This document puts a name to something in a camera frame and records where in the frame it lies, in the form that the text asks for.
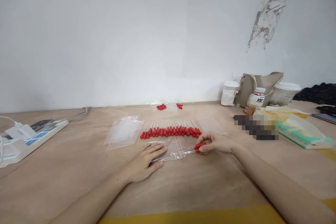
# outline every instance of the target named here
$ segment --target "bag handle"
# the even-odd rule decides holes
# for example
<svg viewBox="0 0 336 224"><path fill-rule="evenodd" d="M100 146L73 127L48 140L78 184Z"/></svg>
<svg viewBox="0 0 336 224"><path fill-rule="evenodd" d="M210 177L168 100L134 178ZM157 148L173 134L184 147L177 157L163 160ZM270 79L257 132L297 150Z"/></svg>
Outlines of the bag handle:
<svg viewBox="0 0 336 224"><path fill-rule="evenodd" d="M253 74L250 74L250 73L244 73L243 74L243 76L242 76L242 78L245 76L245 75L249 75L251 78L252 78L252 80L253 80L253 90L255 90L255 88L257 87L257 80L256 80L256 77L253 75ZM268 94L265 94L265 96L268 96L268 95L270 95L270 94L272 94L273 93L273 89L274 89L274 86L276 85L276 84L278 84L280 81L282 81L282 79L284 78L284 76L282 76L274 85L273 85L273 87L272 87L272 89L271 89L271 91L268 93Z"/></svg>

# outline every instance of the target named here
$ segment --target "bottle cap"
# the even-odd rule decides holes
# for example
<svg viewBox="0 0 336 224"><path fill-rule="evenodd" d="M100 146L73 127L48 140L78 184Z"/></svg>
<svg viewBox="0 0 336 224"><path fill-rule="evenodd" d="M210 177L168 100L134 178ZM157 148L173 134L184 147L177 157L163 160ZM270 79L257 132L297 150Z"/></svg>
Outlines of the bottle cap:
<svg viewBox="0 0 336 224"><path fill-rule="evenodd" d="M256 93L265 93L266 89L261 87L256 87L254 90Z"/></svg>

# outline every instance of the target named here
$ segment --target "table surface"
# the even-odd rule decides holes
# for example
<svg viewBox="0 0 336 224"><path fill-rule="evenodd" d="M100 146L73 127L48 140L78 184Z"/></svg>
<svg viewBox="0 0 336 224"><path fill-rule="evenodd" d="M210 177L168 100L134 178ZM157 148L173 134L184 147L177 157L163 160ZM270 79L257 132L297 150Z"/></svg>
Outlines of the table surface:
<svg viewBox="0 0 336 224"><path fill-rule="evenodd" d="M316 106L303 101L290 104L307 113L318 113ZM63 119L80 111L82 109L7 115L23 124L33 124L43 119ZM185 104L183 110L177 112L152 112L148 105L93 108L86 117L71 119L68 126L21 162L0 169L0 223L45 223L127 163L150 139L139 137L134 145L111 151L106 151L103 143L113 121L128 115L140 115L145 121L213 117L231 139L316 197L336 198L334 150L306 150L282 135L275 141L257 141L242 131L241 126L234 125L233 116L240 114L243 114L242 108L224 107L218 102ZM336 139L336 125L312 116L307 120ZM1 121L0 130L9 127L9 121ZM195 141L191 136L180 140L182 146L194 145ZM199 216L205 216L208 211L212 216L216 213L215 218L229 220L231 216L237 220L239 216L247 218L246 209L252 209L248 210L248 218L258 220L257 206L271 208L234 156L217 152L207 156L190 154L181 160L165 162L162 169L143 182L129 184L108 208L102 222L118 218L120 223L126 223L123 217L150 215L151 220L161 221L158 218L165 216L166 220L176 223L177 218L190 220L191 215L182 213L191 211L201 213ZM276 212L271 211L270 218L283 223ZM265 217L264 213L260 213L260 218Z"/></svg>

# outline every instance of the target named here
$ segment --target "hand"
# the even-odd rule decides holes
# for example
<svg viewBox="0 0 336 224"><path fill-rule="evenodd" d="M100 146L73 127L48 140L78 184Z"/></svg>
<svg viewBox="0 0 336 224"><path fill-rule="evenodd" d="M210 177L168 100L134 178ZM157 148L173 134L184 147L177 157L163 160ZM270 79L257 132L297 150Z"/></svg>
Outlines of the hand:
<svg viewBox="0 0 336 224"><path fill-rule="evenodd" d="M230 138L219 135L215 132L206 132L199 136L196 144L203 143L204 141L209 141L208 144L201 146L199 149L201 154L208 154L212 150L217 150L219 152L231 154L234 146L237 145Z"/></svg>
<svg viewBox="0 0 336 224"><path fill-rule="evenodd" d="M150 162L167 150L163 144L147 144L141 152L124 168L123 172L129 182L140 182L163 166L163 162Z"/></svg>

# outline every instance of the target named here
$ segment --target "yellow floor marking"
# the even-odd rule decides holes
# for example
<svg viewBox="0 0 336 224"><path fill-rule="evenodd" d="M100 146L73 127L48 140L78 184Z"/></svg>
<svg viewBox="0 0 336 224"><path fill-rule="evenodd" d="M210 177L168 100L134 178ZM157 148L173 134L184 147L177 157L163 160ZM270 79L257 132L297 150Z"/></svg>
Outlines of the yellow floor marking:
<svg viewBox="0 0 336 224"><path fill-rule="evenodd" d="M317 152L320 152L325 157L336 162L336 151L334 149L315 149Z"/></svg>
<svg viewBox="0 0 336 224"><path fill-rule="evenodd" d="M323 202L336 212L336 199ZM204 223L251 223L284 224L286 223L271 205L250 206L248 208L207 210L196 212L173 212L154 215L141 215L121 218L104 218L100 224L204 224Z"/></svg>

